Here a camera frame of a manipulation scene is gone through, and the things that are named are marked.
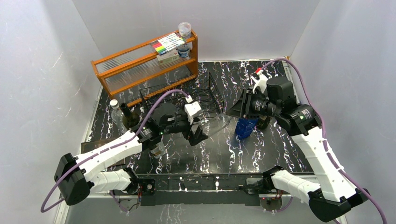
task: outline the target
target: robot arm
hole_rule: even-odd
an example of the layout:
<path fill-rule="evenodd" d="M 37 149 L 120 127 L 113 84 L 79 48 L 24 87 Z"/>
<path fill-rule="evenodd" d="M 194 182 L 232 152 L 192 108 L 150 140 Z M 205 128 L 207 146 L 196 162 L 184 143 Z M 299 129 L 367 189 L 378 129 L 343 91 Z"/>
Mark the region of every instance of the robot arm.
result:
<path fill-rule="evenodd" d="M 356 186 L 330 162 L 327 154 L 331 154 L 340 169 L 343 169 L 329 145 L 329 150 L 325 151 L 321 121 L 311 106 L 297 103 L 292 82 L 286 77 L 260 77 L 260 80 L 255 80 L 254 89 L 242 92 L 227 114 L 246 119 L 260 115 L 275 117 L 279 126 L 303 151 L 319 184 L 303 180 L 277 166 L 264 172 L 259 185 L 266 190 L 284 190 L 300 198 L 309 204 L 312 212 L 323 222 L 340 217 L 366 201 L 367 198 Z M 263 84 L 266 84 L 268 95 L 264 95 Z"/>
<path fill-rule="evenodd" d="M 191 103 L 191 97 L 186 100 L 190 104 L 185 104 L 182 112 L 178 112 L 171 103 L 161 103 L 153 111 L 147 123 L 143 124 L 142 131 L 137 135 L 138 138 L 134 136 L 142 124 L 132 127 L 121 137 L 93 151 L 74 157 L 70 153 L 62 156 L 54 180 L 58 182 L 69 172 L 58 185 L 66 204 L 75 205 L 87 198 L 90 193 L 109 190 L 122 190 L 133 194 L 140 189 L 143 194 L 154 194 L 154 179 L 138 178 L 131 168 L 112 172 L 102 172 L 102 170 L 142 150 L 155 149 L 163 134 L 182 132 L 191 145 L 207 139 L 200 126 L 195 132 L 191 130 L 194 118 L 202 110 L 197 102 Z"/>

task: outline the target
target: metal wire rack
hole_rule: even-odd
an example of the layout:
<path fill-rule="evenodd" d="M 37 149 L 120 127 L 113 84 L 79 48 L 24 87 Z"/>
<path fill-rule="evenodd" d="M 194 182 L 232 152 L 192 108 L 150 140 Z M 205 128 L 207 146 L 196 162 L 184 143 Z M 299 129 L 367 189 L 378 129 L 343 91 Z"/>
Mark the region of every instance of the metal wire rack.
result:
<path fill-rule="evenodd" d="M 191 95 L 194 101 L 199 102 L 203 112 L 201 120 L 213 118 L 223 112 L 224 99 L 210 72 L 202 73 L 196 79 L 192 79 L 183 84 L 178 84 L 178 81 L 175 81 L 140 89 L 145 111 L 149 111 L 164 92 L 172 89 L 183 90 Z M 173 93 L 167 96 L 164 102 L 171 102 L 176 106 L 177 110 L 183 110 L 185 99 L 183 94 Z"/>

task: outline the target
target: white bottle cap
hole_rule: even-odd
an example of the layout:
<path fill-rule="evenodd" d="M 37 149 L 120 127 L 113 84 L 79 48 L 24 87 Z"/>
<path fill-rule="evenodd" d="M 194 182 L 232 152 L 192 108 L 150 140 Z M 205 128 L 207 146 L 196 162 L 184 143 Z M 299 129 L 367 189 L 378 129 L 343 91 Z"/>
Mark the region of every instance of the white bottle cap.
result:
<path fill-rule="evenodd" d="M 118 105 L 118 100 L 116 100 L 116 99 L 110 100 L 110 106 L 111 106 L 113 109 L 118 108 L 118 107 L 119 107 L 119 105 Z"/>

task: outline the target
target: dark green bottle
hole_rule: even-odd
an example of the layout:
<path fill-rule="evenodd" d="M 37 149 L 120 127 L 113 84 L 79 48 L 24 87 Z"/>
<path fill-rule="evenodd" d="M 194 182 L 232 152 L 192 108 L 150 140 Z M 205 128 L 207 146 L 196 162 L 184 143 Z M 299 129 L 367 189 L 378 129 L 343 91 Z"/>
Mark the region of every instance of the dark green bottle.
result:
<path fill-rule="evenodd" d="M 120 105 L 120 109 L 124 113 L 124 116 L 122 117 L 122 123 L 127 129 L 138 125 L 140 121 L 139 115 L 136 112 L 132 112 L 126 103 L 122 103 Z"/>

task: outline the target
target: small box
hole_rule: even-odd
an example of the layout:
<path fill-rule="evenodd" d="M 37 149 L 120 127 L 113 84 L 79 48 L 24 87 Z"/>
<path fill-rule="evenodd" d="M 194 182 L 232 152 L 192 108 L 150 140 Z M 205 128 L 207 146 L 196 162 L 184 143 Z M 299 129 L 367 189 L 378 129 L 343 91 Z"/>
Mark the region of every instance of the small box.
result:
<path fill-rule="evenodd" d="M 179 59 L 179 54 L 176 49 L 173 49 L 166 54 L 157 55 L 157 59 L 160 65 L 164 65 Z"/>

